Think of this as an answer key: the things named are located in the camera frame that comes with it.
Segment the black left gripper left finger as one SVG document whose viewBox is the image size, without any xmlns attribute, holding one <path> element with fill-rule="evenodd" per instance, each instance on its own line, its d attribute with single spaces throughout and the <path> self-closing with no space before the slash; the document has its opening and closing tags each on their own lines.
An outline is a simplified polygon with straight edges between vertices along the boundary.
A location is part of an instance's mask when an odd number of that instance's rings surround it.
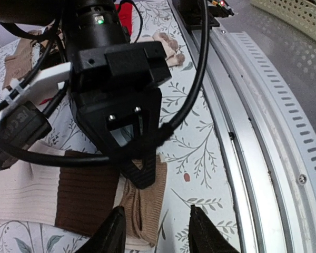
<svg viewBox="0 0 316 253">
<path fill-rule="evenodd" d="M 122 206 L 113 208 L 97 232 L 77 253 L 123 253 L 126 242 L 126 215 Z"/>
</svg>

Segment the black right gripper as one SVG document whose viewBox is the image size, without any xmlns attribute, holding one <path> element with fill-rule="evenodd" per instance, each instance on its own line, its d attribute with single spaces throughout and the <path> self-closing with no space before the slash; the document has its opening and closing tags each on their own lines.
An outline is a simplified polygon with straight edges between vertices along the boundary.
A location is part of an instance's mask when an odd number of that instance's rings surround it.
<svg viewBox="0 0 316 253">
<path fill-rule="evenodd" d="M 159 127 L 162 93 L 171 78 L 160 42 L 109 45 L 68 50 L 72 63 L 71 110 L 76 124 L 104 155 L 114 157 L 120 145 L 111 132 L 139 125 L 141 134 Z M 156 155 L 121 163 L 121 174 L 136 188 L 155 182 Z"/>
</svg>

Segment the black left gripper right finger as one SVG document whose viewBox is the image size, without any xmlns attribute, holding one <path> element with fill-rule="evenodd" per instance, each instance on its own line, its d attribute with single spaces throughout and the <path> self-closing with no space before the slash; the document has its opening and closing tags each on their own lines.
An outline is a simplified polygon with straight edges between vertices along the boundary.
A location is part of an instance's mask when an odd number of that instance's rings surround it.
<svg viewBox="0 0 316 253">
<path fill-rule="evenodd" d="M 238 252 L 221 235 L 205 212 L 191 205 L 188 233 L 190 253 Z"/>
</svg>

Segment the cream brown block sock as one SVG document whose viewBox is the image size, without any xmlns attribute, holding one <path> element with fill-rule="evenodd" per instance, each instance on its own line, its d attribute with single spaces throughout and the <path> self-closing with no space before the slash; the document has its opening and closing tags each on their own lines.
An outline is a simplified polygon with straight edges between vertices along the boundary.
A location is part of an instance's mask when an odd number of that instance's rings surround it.
<svg viewBox="0 0 316 253">
<path fill-rule="evenodd" d="M 126 249 L 157 244 L 167 165 L 156 157 L 155 182 L 139 189 L 118 168 L 46 167 L 16 161 L 0 170 L 0 227 L 4 221 L 43 223 L 92 236 L 116 206 L 126 216 Z"/>
</svg>

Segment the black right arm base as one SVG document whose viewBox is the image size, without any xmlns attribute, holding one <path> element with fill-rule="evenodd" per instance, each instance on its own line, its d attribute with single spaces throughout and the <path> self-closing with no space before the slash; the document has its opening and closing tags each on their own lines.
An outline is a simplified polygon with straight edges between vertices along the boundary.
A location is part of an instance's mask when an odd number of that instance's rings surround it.
<svg viewBox="0 0 316 253">
<path fill-rule="evenodd" d="M 202 25 L 201 5 L 203 1 L 197 0 L 175 0 L 172 1 L 181 21 L 188 32 L 200 31 Z M 219 27 L 217 18 L 228 18 L 234 16 L 233 9 L 227 1 L 206 1 L 208 6 L 209 27 Z"/>
</svg>

